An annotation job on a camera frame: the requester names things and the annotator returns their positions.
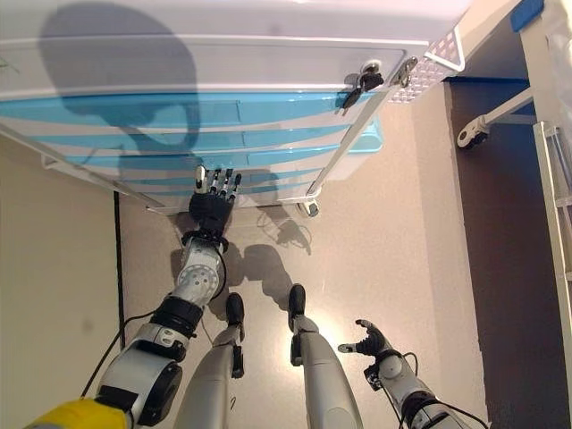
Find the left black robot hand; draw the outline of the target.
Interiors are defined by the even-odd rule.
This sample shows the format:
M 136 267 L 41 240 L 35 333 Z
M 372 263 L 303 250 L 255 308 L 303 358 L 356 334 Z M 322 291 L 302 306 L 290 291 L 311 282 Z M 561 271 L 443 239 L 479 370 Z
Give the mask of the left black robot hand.
M 189 214 L 198 230 L 221 238 L 235 205 L 242 174 L 232 169 L 217 169 L 212 174 L 204 165 L 195 169 L 195 188 Z

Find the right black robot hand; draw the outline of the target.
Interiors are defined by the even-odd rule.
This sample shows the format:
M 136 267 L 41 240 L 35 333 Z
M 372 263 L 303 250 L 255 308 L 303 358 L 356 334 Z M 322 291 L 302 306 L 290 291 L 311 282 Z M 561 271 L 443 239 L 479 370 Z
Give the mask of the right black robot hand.
M 366 319 L 357 319 L 355 324 L 366 330 L 366 337 L 355 343 L 343 343 L 338 346 L 340 353 L 358 353 L 364 356 L 377 357 L 386 347 L 385 339 L 379 328 Z

